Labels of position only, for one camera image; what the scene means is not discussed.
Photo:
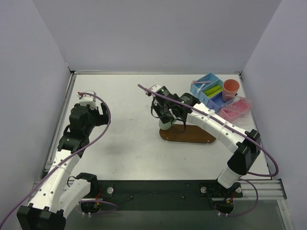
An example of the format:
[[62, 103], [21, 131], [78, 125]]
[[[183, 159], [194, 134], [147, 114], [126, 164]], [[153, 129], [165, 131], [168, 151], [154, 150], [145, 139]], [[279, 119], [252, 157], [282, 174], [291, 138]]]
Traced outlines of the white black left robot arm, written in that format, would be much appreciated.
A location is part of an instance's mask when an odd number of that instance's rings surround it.
[[97, 176], [82, 173], [67, 190], [64, 187], [71, 172], [91, 143], [95, 127], [110, 125], [110, 111], [105, 103], [93, 108], [92, 103], [77, 103], [71, 110], [69, 124], [59, 140], [48, 174], [35, 188], [28, 205], [20, 206], [17, 218], [23, 230], [63, 230], [66, 219], [80, 200], [99, 192]]

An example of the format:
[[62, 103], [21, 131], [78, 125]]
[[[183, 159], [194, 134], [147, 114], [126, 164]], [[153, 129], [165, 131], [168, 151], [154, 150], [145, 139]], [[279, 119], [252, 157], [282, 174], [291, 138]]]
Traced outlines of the orange plastic cup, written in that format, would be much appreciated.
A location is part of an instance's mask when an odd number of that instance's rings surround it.
[[237, 91], [240, 88], [238, 81], [234, 79], [228, 79], [223, 83], [222, 100], [227, 102], [235, 97]]

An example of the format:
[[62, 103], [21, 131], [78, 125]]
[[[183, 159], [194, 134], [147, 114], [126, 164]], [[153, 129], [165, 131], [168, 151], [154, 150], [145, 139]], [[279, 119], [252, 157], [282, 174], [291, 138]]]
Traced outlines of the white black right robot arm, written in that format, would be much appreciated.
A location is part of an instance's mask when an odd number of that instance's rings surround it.
[[157, 114], [161, 130], [168, 130], [176, 121], [191, 123], [214, 136], [233, 154], [217, 178], [221, 186], [229, 189], [248, 173], [260, 154], [259, 148], [249, 141], [256, 130], [248, 132], [229, 123], [190, 93], [178, 96], [165, 86], [154, 85], [147, 95], [153, 98], [151, 110]]

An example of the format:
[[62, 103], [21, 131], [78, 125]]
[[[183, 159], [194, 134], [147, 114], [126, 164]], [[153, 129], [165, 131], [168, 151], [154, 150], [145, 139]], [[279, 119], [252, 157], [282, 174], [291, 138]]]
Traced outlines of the green plastic cup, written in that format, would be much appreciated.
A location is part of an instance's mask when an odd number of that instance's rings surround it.
[[161, 119], [159, 120], [159, 128], [161, 130], [168, 130], [172, 126], [172, 120], [164, 123]]

